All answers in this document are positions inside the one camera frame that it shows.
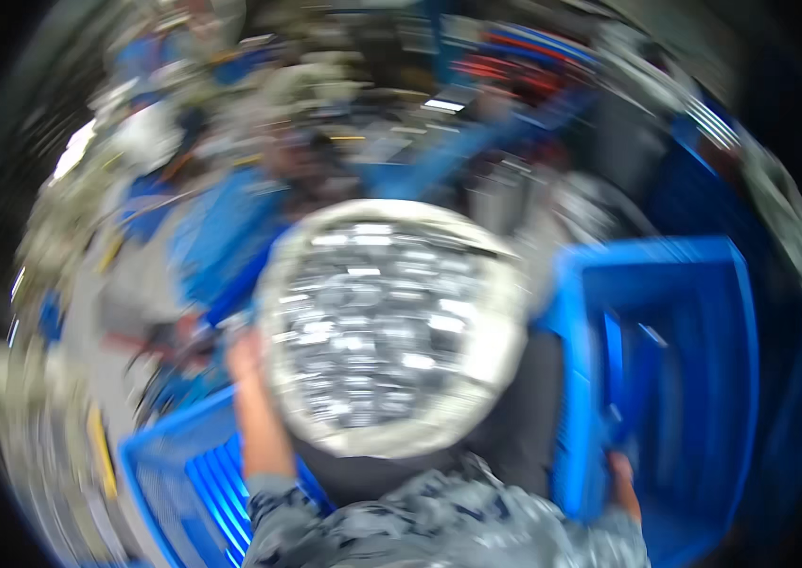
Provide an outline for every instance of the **blue container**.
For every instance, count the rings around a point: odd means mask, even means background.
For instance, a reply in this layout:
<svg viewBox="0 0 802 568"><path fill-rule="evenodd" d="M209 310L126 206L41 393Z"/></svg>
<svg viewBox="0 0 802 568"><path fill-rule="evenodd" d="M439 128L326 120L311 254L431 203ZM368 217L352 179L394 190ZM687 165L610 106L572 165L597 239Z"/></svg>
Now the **blue container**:
<svg viewBox="0 0 802 568"><path fill-rule="evenodd" d="M541 327L562 335L554 502L589 521L606 500L604 451L625 452L654 566L711 550L748 474L758 344L744 259L724 237L577 246Z"/></svg>
<svg viewBox="0 0 802 568"><path fill-rule="evenodd" d="M233 400L229 387L120 445L135 505L171 566L240 568L253 539ZM330 513L299 458L297 471L300 489Z"/></svg>

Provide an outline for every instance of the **blue basket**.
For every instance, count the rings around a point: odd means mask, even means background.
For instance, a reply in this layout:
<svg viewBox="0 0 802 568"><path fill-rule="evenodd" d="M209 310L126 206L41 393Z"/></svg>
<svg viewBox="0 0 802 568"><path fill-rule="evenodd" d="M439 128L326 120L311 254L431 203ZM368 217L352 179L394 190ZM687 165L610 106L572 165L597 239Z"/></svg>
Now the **blue basket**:
<svg viewBox="0 0 802 568"><path fill-rule="evenodd" d="M240 568L253 539L233 399L229 387L120 445L136 507L172 566ZM300 489L329 513L299 458L297 471Z"/></svg>
<svg viewBox="0 0 802 568"><path fill-rule="evenodd" d="M562 335L565 381L552 494L590 520L604 450L635 469L655 566L690 562L725 530L748 474L758 344L744 259L724 237L574 247L541 327Z"/></svg>

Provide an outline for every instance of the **person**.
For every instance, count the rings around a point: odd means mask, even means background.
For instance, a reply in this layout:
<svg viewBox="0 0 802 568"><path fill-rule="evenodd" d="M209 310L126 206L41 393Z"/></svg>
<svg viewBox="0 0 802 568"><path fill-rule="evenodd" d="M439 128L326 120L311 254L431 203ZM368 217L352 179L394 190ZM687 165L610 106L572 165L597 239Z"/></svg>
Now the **person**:
<svg viewBox="0 0 802 568"><path fill-rule="evenodd" d="M632 467L618 453L608 456L611 503L587 525L566 519L543 497L501 483L475 456L461 471L426 471L377 501L320 517L297 488L290 436L267 392L259 345L258 331L250 330L227 352L251 496L254 535L245 567L650 565Z"/></svg>

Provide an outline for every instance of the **sleeve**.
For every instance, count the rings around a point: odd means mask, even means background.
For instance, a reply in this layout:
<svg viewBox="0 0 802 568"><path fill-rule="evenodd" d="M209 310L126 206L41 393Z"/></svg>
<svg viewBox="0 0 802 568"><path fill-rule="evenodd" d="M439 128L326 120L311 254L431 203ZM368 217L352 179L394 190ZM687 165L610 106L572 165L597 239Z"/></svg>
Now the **sleeve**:
<svg viewBox="0 0 802 568"><path fill-rule="evenodd" d="M293 566L303 555L316 554L322 539L321 519L316 506L296 486L296 480L262 474L247 480L250 499L247 512L253 528L244 567Z"/></svg>
<svg viewBox="0 0 802 568"><path fill-rule="evenodd" d="M622 509L610 507L588 526L564 522L573 555L571 565L585 568L650 566L641 524Z"/></svg>

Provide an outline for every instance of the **worker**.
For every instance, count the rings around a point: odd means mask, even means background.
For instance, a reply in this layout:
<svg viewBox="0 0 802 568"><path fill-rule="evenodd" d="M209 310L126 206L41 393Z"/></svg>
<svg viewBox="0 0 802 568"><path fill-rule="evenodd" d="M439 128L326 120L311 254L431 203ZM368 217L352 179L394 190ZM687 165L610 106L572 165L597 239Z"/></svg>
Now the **worker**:
<svg viewBox="0 0 802 568"><path fill-rule="evenodd" d="M318 516L297 489L293 450L260 364L258 331L227 353L243 433L243 475L254 538L245 566L467 568L648 566L632 467L608 456L611 504L596 521L572 522L551 502L502 484L479 458L462 471L427 471L378 501Z"/></svg>

